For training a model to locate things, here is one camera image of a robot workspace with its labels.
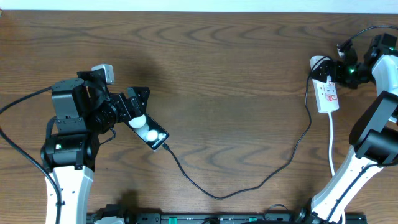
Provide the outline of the black flip smartphone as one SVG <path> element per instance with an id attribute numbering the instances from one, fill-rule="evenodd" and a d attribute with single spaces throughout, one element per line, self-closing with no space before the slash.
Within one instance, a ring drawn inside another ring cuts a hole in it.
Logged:
<path id="1" fill-rule="evenodd" d="M 148 114 L 135 117 L 125 124 L 154 151 L 169 138 L 169 133 Z"/>

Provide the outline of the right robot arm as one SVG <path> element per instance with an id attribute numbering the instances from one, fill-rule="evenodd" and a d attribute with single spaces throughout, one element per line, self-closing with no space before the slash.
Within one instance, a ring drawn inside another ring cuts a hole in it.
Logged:
<path id="1" fill-rule="evenodd" d="M 355 89 L 373 82 L 377 97 L 353 126 L 348 155 L 326 187 L 313 196 L 294 218 L 295 223 L 345 223 L 345 208 L 365 183 L 385 167 L 397 165 L 397 37 L 373 37 L 363 62 L 348 39 L 337 47 L 340 60 L 310 59 L 308 80 L 313 82 L 320 113 L 337 110 L 334 85 Z"/>

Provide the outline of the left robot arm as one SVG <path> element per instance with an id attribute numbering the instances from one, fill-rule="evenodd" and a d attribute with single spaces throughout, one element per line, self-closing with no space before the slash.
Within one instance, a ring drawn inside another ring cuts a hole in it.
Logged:
<path id="1" fill-rule="evenodd" d="M 47 185 L 46 223 L 86 223 L 87 205 L 94 180 L 99 135 L 125 123 L 155 148 L 158 130 L 146 114 L 148 87 L 130 87 L 127 93 L 110 93 L 104 78 L 74 78 L 52 86 L 56 117 L 47 125 L 41 159 Z"/>

